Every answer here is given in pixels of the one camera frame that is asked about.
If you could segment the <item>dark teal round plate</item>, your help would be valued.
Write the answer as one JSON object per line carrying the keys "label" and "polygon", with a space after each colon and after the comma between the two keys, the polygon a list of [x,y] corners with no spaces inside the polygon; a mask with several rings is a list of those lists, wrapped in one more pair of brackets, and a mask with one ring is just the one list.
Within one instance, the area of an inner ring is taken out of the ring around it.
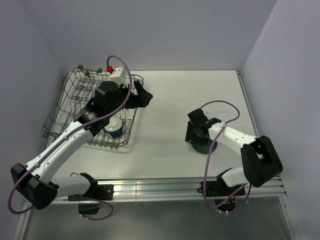
{"label": "dark teal round plate", "polygon": [[208,154],[212,143],[212,140],[208,140],[206,143],[190,142],[191,147],[200,154]]}

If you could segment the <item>teal and cream bowl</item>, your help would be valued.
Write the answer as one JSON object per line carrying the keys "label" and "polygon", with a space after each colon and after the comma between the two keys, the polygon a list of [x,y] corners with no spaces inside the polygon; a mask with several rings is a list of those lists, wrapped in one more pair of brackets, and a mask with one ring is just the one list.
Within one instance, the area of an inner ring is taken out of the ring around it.
{"label": "teal and cream bowl", "polygon": [[115,139],[120,138],[124,131],[124,122],[117,116],[109,119],[109,124],[103,128],[105,134]]}

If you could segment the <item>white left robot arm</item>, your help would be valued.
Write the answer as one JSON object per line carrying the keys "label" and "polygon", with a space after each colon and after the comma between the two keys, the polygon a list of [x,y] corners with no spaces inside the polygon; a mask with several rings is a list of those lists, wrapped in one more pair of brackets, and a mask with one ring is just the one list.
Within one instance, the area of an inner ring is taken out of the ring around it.
{"label": "white left robot arm", "polygon": [[27,164],[16,163],[10,170],[15,189],[38,210],[60,197],[80,195],[91,200],[98,193],[98,182],[87,173],[54,178],[58,169],[82,145],[93,139],[122,109],[145,108],[153,95],[140,81],[124,86],[103,81],[67,129],[42,153]]}

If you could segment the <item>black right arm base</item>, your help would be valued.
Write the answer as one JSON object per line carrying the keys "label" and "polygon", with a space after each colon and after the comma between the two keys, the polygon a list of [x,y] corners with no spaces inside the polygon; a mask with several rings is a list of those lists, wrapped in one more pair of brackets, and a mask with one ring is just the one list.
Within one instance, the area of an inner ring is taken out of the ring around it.
{"label": "black right arm base", "polygon": [[251,188],[249,188],[248,193],[245,197],[244,202],[242,203],[241,206],[237,207],[237,200],[236,196],[244,196],[245,195],[245,187],[242,185],[236,185],[233,187],[228,187],[224,183],[219,183],[218,180],[215,181],[207,181],[206,182],[206,197],[211,198],[211,197],[228,197],[231,195],[233,192],[237,191],[240,189],[236,194],[234,194],[230,199],[228,199],[226,202],[221,204],[218,208],[215,208],[216,211],[219,212],[219,214],[230,214],[233,212],[236,212],[238,209],[240,209],[248,200],[249,194],[251,191]]}

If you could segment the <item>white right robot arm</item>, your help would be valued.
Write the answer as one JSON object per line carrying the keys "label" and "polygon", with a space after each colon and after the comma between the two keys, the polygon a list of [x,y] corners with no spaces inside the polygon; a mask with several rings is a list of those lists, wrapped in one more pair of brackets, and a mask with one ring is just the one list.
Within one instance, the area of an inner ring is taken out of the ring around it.
{"label": "white right robot arm", "polygon": [[251,184],[258,188],[279,175],[283,164],[271,139],[247,135],[226,126],[218,118],[208,119],[202,109],[189,113],[185,141],[201,154],[213,152],[218,143],[227,146],[241,157],[242,166],[221,172],[212,186],[218,195],[232,193],[234,187]]}

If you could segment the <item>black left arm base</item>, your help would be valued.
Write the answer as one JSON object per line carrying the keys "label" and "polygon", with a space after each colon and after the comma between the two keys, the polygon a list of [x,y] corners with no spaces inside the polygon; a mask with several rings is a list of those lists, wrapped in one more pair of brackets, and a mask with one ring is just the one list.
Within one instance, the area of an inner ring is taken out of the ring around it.
{"label": "black left arm base", "polygon": [[80,195],[80,201],[89,199],[98,200],[95,203],[79,203],[78,212],[81,215],[96,215],[100,210],[102,203],[100,201],[110,201],[113,199],[113,184],[97,184],[94,189],[83,195]]}

